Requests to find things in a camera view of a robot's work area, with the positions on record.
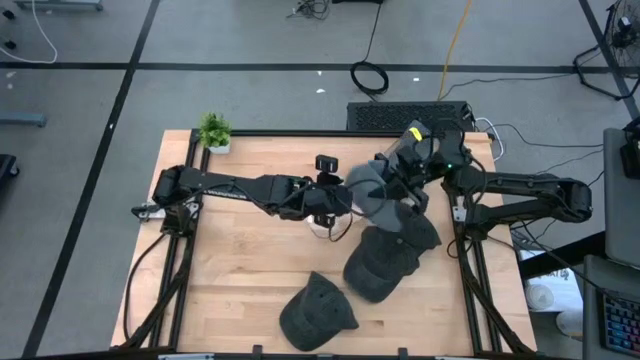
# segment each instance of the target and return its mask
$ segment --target desk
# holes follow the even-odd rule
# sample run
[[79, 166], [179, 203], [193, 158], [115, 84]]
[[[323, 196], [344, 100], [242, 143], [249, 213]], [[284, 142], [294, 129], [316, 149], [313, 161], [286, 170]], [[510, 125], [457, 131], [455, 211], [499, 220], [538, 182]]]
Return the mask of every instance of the desk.
[[[162, 169], [184, 163], [189, 135], [190, 131], [165, 132], [150, 193]], [[338, 173], [344, 176], [395, 140], [234, 136], [231, 153], [212, 155], [208, 171], [244, 177], [315, 176], [315, 156], [325, 154], [340, 160]], [[493, 171], [489, 144], [486, 134], [466, 136], [474, 156]], [[278, 316], [315, 270], [345, 292], [360, 323], [359, 329], [341, 332], [315, 353], [391, 355], [405, 347], [411, 355], [472, 355], [459, 264], [446, 254], [446, 244], [453, 239], [448, 199], [437, 182], [425, 189], [430, 196], [427, 217], [443, 245], [423, 254], [420, 268], [375, 305], [357, 297], [342, 280], [342, 269], [360, 241], [364, 221], [354, 223], [342, 240], [331, 243], [316, 238], [304, 222], [269, 217], [249, 202], [205, 197], [178, 351], [248, 353], [260, 344], [265, 353], [299, 353], [282, 335]], [[483, 198], [487, 205], [501, 202], [499, 195]], [[141, 225], [134, 261], [158, 237], [159, 228], [159, 221]], [[491, 235], [511, 243], [507, 227], [498, 227]], [[138, 269], [132, 284], [130, 328], [142, 322], [156, 301], [166, 247], [167, 242], [158, 246]], [[484, 252], [496, 307], [523, 342], [535, 349], [514, 252], [489, 241]], [[172, 312], [170, 305], [165, 324]], [[489, 349], [488, 331], [482, 328], [483, 345]], [[160, 344], [166, 344], [168, 330], [165, 325]], [[123, 341], [121, 308], [112, 344]]]

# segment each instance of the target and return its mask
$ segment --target white pot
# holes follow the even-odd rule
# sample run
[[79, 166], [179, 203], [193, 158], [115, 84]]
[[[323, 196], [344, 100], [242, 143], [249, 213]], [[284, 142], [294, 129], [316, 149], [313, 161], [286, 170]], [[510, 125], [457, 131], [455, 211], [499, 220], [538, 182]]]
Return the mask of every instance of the white pot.
[[209, 151], [212, 154], [218, 155], [228, 154], [229, 151], [231, 151], [231, 140], [229, 140], [229, 143], [225, 146], [209, 146]]

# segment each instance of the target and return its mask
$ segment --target potted plant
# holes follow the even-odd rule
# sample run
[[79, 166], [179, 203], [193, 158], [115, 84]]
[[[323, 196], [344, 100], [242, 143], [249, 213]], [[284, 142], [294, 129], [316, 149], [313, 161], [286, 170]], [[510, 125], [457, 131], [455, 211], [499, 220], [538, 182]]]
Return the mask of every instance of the potted plant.
[[222, 114], [207, 113], [200, 123], [200, 143], [212, 154], [228, 154], [231, 150], [231, 125]]

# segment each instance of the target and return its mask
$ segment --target yellow label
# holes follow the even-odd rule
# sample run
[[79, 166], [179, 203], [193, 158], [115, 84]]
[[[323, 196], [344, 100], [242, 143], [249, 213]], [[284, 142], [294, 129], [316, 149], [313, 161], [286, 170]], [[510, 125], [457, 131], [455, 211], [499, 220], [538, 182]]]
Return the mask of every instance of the yellow label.
[[422, 134], [420, 134], [420, 130], [416, 128], [410, 128], [409, 131], [411, 131], [416, 140], [422, 141]]

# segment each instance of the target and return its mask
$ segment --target gray floor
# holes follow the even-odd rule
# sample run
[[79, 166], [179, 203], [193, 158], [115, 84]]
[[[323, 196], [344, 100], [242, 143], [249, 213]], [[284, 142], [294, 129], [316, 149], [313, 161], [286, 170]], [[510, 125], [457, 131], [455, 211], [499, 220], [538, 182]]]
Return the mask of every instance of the gray floor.
[[[103, 13], [39, 13], [62, 61], [128, 62], [149, 3], [105, 0]], [[163, 0], [142, 61], [350, 63], [362, 58], [375, 6], [336, 5], [324, 23], [285, 20], [295, 3]], [[389, 0], [370, 60], [442, 64], [464, 3]], [[608, 2], [591, 3], [603, 21]], [[26, 44], [21, 56], [47, 58], [49, 50], [30, 12], [18, 15], [20, 23], [0, 21], [0, 33], [9, 27], [17, 34], [16, 41]], [[453, 63], [569, 65], [576, 53], [593, 44], [576, 1], [485, 0], [474, 3]], [[590, 63], [602, 64], [600, 58]], [[0, 208], [0, 288], [5, 289], [0, 293], [0, 357], [6, 358], [22, 352], [123, 71], [2, 70], [0, 75], [0, 108], [42, 111], [49, 118], [44, 129], [0, 127], [0, 153], [17, 155], [23, 170]], [[540, 75], [450, 73], [447, 83], [503, 76]], [[437, 96], [439, 73], [396, 72], [390, 78], [383, 101]], [[608, 74], [590, 79], [615, 89]], [[476, 116], [511, 123], [538, 142], [596, 144], [604, 128], [630, 120], [622, 102], [589, 91], [574, 76], [474, 84], [455, 89], [448, 99], [466, 100]], [[138, 231], [129, 208], [146, 197], [165, 129], [192, 128], [205, 111], [223, 112], [239, 129], [343, 129], [352, 101], [368, 98], [353, 86], [348, 72], [136, 72], [39, 354], [108, 347]], [[536, 172], [589, 152], [527, 147], [512, 130], [499, 132], [507, 150], [498, 162], [500, 171]], [[596, 154], [555, 173], [589, 182], [601, 170], [601, 155]], [[592, 220], [557, 223], [543, 241], [559, 246], [600, 231], [602, 186], [601, 181], [594, 185]], [[541, 225], [532, 231], [541, 232]], [[580, 357], [580, 346], [558, 335], [548, 321], [534, 319], [534, 326], [541, 350]]]

